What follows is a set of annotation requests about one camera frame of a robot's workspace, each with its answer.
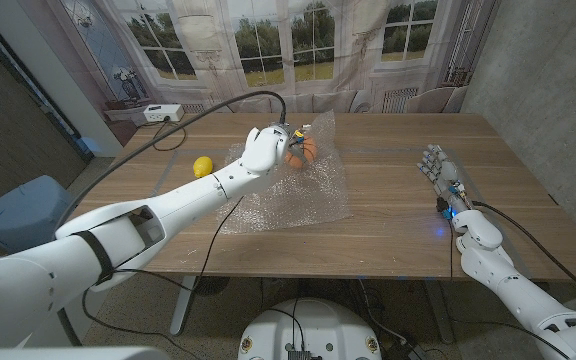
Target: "black strap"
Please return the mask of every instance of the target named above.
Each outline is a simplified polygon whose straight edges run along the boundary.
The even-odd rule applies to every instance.
[[[108,256],[106,249],[104,249],[104,246],[101,245],[95,234],[91,233],[90,231],[80,231],[74,233],[73,235],[77,235],[84,239],[97,256],[97,260],[99,260],[99,265],[101,265],[101,274],[99,275],[99,279],[97,279],[97,283],[95,285],[99,285],[102,282],[110,279],[113,272],[112,262],[110,261],[110,257]]]

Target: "bubble wrap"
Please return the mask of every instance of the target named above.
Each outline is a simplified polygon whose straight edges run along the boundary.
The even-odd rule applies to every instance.
[[[275,171],[276,182],[260,193],[246,195],[221,232],[236,234],[331,222],[350,216],[344,167],[335,149],[335,116],[319,115],[306,132],[317,144],[317,157],[302,169],[284,164]],[[244,144],[230,148],[226,164],[243,154]],[[221,222],[234,206],[224,205]]]

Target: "white wall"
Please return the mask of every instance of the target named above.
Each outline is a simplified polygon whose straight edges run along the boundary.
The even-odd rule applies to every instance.
[[[89,139],[86,143],[95,156],[119,154],[121,144],[17,1],[0,1],[0,33],[82,137]]]

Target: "small toy ball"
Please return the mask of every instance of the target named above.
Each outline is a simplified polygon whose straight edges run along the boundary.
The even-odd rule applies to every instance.
[[[196,177],[204,177],[212,172],[212,160],[208,156],[202,156],[195,160],[192,169]]]
[[[317,156],[317,145],[315,144],[315,139],[313,139],[311,136],[304,136],[304,141],[293,145],[293,148],[303,152],[306,160],[308,160],[309,163],[313,162]],[[303,161],[301,161],[300,158],[294,156],[290,152],[286,154],[284,161],[286,164],[292,166],[295,169],[301,169],[304,166]]]

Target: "blue chair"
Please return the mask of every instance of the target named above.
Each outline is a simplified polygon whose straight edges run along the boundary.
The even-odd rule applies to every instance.
[[[0,246],[16,253],[53,240],[55,225],[72,201],[50,176],[40,176],[0,197]]]

